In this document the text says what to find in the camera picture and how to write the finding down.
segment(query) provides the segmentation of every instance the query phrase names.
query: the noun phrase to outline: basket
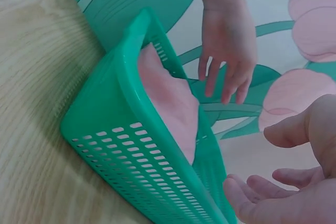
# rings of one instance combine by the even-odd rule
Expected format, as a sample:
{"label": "basket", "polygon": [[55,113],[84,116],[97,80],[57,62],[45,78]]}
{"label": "basket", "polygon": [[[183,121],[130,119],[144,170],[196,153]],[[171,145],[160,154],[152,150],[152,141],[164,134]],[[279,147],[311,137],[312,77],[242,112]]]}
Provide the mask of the basket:
{"label": "basket", "polygon": [[191,166],[144,90],[137,60],[150,42],[171,75],[187,79],[146,8],[98,63],[63,118],[61,132],[93,170],[154,223],[234,224],[223,193],[222,155],[202,108]]}

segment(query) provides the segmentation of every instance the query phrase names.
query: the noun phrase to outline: wood grain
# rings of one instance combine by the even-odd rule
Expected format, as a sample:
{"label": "wood grain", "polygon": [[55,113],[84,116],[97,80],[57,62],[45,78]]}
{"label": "wood grain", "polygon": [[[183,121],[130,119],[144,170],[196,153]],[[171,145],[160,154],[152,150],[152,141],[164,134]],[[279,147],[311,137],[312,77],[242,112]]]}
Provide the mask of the wood grain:
{"label": "wood grain", "polygon": [[150,223],[59,123],[103,50],[75,0],[0,0],[0,223]]}

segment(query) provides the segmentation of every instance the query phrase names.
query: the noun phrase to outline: adult hand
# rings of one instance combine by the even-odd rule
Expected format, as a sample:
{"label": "adult hand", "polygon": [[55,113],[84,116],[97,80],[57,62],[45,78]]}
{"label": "adult hand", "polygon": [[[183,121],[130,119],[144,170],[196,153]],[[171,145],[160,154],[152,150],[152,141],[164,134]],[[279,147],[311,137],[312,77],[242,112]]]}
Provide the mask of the adult hand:
{"label": "adult hand", "polygon": [[245,0],[203,0],[203,51],[198,75],[205,80],[206,95],[212,96],[222,62],[227,64],[222,102],[227,104],[236,93],[243,103],[257,62],[256,32]]}
{"label": "adult hand", "polygon": [[320,167],[279,169],[273,178],[299,190],[285,190],[251,176],[244,183],[236,175],[224,182],[225,195],[246,224],[332,224],[336,220],[336,96],[325,95],[297,116],[266,128],[266,139],[291,148],[306,142]]}

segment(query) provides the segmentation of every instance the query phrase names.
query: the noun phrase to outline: rectangular hole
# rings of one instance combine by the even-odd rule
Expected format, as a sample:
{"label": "rectangular hole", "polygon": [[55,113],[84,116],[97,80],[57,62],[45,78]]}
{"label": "rectangular hole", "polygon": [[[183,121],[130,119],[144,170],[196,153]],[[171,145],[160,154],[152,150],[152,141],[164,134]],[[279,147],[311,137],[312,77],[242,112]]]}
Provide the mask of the rectangular hole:
{"label": "rectangular hole", "polygon": [[141,159],[137,159],[136,161],[138,161],[139,163],[144,163],[144,162],[148,162],[147,158],[141,158]]}
{"label": "rectangular hole", "polygon": [[159,154],[161,153],[160,150],[154,150],[154,151],[150,151],[151,154]]}
{"label": "rectangular hole", "polygon": [[146,172],[148,172],[148,173],[156,173],[157,170],[155,170],[155,169],[148,169],[148,170],[146,170]]}
{"label": "rectangular hole", "polygon": [[143,168],[150,168],[150,167],[153,167],[153,165],[151,164],[144,164],[144,165],[141,165]]}
{"label": "rectangular hole", "polygon": [[123,145],[132,145],[134,144],[133,141],[126,141],[126,142],[122,142]]}
{"label": "rectangular hole", "polygon": [[109,148],[109,149],[112,149],[112,148],[116,148],[117,145],[116,144],[109,144],[106,147]]}
{"label": "rectangular hole", "polygon": [[135,151],[138,151],[139,148],[138,147],[131,147],[131,148],[128,148],[127,149],[129,152],[135,152]]}
{"label": "rectangular hole", "polygon": [[112,139],[111,138],[104,138],[101,141],[104,142],[104,143],[109,143],[109,142],[112,142]]}
{"label": "rectangular hole", "polygon": [[168,165],[169,163],[167,161],[159,162],[159,165]]}
{"label": "rectangular hole", "polygon": [[163,167],[162,169],[163,170],[172,170],[173,168],[172,167]]}
{"label": "rectangular hole", "polygon": [[135,134],[136,134],[137,136],[142,136],[142,135],[146,135],[146,134],[147,134],[147,131],[146,131],[146,130],[136,131]]}
{"label": "rectangular hole", "polygon": [[118,127],[118,128],[112,129],[112,131],[115,132],[115,133],[118,133],[118,132],[124,131],[124,128],[123,127]]}
{"label": "rectangular hole", "polygon": [[166,159],[165,156],[157,156],[157,157],[154,157],[156,160],[162,160],[162,159]]}
{"label": "rectangular hole", "polygon": [[148,137],[141,138],[140,141],[143,143],[146,143],[146,142],[152,141],[152,138],[148,136]]}
{"label": "rectangular hole", "polygon": [[134,153],[132,154],[133,157],[143,157],[143,153]]}
{"label": "rectangular hole", "polygon": [[152,148],[157,147],[157,145],[156,144],[147,144],[147,145],[145,145],[145,147],[148,148],[148,149],[152,149]]}
{"label": "rectangular hole", "polygon": [[133,129],[139,128],[139,127],[141,127],[141,126],[142,126],[142,124],[141,124],[140,122],[138,122],[138,123],[132,123],[132,124],[130,125],[130,127],[133,128]]}
{"label": "rectangular hole", "polygon": [[98,132],[96,133],[97,136],[106,136],[107,133],[105,131],[101,131],[101,132]]}
{"label": "rectangular hole", "polygon": [[117,138],[119,138],[119,139],[126,139],[126,138],[129,138],[129,137],[130,136],[128,136],[127,134],[117,136]]}

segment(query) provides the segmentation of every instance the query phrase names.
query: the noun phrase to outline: pink cloth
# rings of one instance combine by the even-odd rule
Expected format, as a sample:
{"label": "pink cloth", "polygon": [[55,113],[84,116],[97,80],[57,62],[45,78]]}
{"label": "pink cloth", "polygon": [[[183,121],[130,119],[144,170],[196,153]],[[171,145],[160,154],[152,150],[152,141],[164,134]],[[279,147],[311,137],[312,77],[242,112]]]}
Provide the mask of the pink cloth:
{"label": "pink cloth", "polygon": [[192,95],[186,80],[172,77],[163,68],[152,44],[141,50],[138,69],[148,97],[192,164],[196,150],[198,100]]}

